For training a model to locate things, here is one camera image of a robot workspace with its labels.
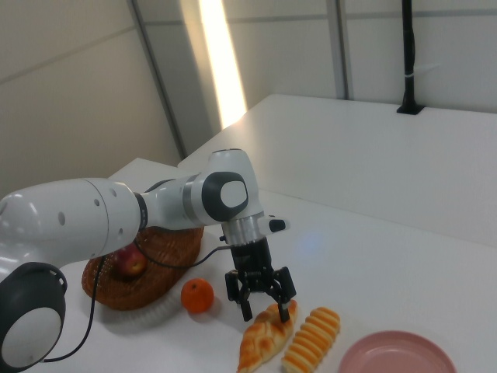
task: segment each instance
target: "yellow bread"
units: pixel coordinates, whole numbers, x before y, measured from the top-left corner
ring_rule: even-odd
[[[254,323],[243,334],[240,344],[238,373],[250,373],[262,363],[278,354],[294,332],[297,318],[297,302],[290,301],[288,307],[290,320],[280,320],[278,305],[270,305],[257,315]]]
[[[313,309],[281,359],[287,373],[312,373],[339,331],[340,317],[336,312],[326,307]]]

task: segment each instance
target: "wicker basket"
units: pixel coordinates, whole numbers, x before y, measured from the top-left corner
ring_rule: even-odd
[[[174,232],[147,228],[137,234],[137,242],[158,262],[188,266],[198,257],[202,235],[203,228]],[[163,296],[187,271],[160,267],[149,261],[141,276],[127,281],[113,270],[113,255],[106,258],[96,292],[96,301],[112,309],[145,307]],[[99,262],[100,258],[90,260],[83,271],[82,286],[89,297],[93,293]]]

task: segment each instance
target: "orange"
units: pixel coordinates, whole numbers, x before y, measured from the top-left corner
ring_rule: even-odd
[[[214,289],[207,280],[193,278],[181,289],[181,304],[191,313],[208,310],[214,303]]]

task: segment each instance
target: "pink plate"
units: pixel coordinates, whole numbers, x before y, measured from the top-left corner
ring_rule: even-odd
[[[339,373],[456,373],[456,368],[426,338],[387,331],[365,336],[349,348]]]

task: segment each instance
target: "light strip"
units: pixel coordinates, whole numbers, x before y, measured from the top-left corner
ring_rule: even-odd
[[[217,108],[221,126],[225,129],[245,114],[247,106],[222,0],[200,0],[200,16],[216,89]]]

